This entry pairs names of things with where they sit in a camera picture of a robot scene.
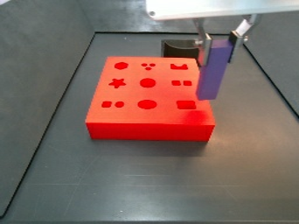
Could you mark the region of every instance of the gray table surface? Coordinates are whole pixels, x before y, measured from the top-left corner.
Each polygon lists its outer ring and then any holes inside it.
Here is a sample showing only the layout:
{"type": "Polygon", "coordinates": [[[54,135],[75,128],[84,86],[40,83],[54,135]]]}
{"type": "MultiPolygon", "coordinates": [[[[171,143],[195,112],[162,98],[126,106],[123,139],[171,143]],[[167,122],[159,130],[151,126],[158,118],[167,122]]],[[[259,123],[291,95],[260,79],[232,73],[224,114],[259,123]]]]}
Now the gray table surface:
{"type": "Polygon", "coordinates": [[[107,56],[159,56],[162,39],[192,37],[96,35],[3,222],[299,221],[298,118],[243,48],[208,143],[90,139],[107,56]]]}

